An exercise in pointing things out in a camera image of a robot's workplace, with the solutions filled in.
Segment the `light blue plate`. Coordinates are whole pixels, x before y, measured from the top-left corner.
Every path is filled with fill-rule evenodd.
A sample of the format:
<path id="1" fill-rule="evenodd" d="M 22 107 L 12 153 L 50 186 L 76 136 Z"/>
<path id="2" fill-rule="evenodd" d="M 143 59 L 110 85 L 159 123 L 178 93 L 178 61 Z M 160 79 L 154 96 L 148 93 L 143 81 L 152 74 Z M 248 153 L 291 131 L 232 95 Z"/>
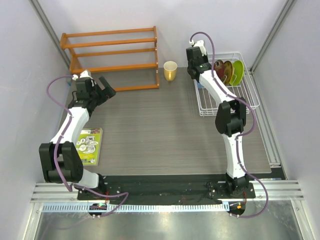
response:
<path id="1" fill-rule="evenodd" d="M 200 84 L 199 82 L 197 82 L 197 87 L 198 87 L 199 89 L 203 89 L 203 88 L 204 88 L 204 86 L 203 86 L 202 84 Z"/>

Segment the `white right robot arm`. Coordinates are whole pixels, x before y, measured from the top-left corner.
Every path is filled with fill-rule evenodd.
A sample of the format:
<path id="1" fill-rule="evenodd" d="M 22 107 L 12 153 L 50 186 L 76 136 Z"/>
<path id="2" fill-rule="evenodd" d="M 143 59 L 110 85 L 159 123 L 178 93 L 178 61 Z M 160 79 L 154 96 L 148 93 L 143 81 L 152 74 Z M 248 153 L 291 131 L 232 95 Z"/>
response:
<path id="1" fill-rule="evenodd" d="M 206 54 L 199 46 L 186 49 L 187 72 L 193 80 L 200 83 L 218 104 L 215 126 L 222 135 L 227 157 L 227 170 L 224 191 L 233 198 L 244 195 L 249 186 L 243 156 L 243 137 L 246 125 L 245 100 L 237 98 L 222 83 Z"/>

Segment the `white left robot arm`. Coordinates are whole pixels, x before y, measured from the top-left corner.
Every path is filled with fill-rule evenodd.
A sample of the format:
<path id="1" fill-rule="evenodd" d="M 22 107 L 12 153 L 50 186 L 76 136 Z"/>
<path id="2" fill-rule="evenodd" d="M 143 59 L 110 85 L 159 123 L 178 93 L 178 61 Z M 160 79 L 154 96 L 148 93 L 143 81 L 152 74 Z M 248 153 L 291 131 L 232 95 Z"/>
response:
<path id="1" fill-rule="evenodd" d="M 103 177 L 84 169 L 76 150 L 76 142 L 95 108 L 116 95 L 116 91 L 101 76 L 98 83 L 88 70 L 72 75 L 76 90 L 72 92 L 69 105 L 55 103 L 66 112 L 66 118 L 57 134 L 48 143 L 39 147 L 39 157 L 44 180 L 47 183 L 65 184 L 72 191 L 72 184 L 78 190 L 89 190 L 93 198 L 100 200 L 107 192 Z"/>

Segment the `red floral plate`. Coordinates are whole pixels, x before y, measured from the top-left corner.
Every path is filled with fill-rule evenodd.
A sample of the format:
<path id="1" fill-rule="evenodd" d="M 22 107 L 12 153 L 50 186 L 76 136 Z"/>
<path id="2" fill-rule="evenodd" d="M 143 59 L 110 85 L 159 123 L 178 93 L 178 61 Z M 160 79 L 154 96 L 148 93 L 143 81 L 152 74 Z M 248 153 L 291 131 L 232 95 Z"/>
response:
<path id="1" fill-rule="evenodd" d="M 215 70 L 219 79 L 221 81 L 223 81 L 224 80 L 224 71 L 225 71 L 224 62 L 220 59 L 216 60 L 213 64 L 213 69 Z"/>

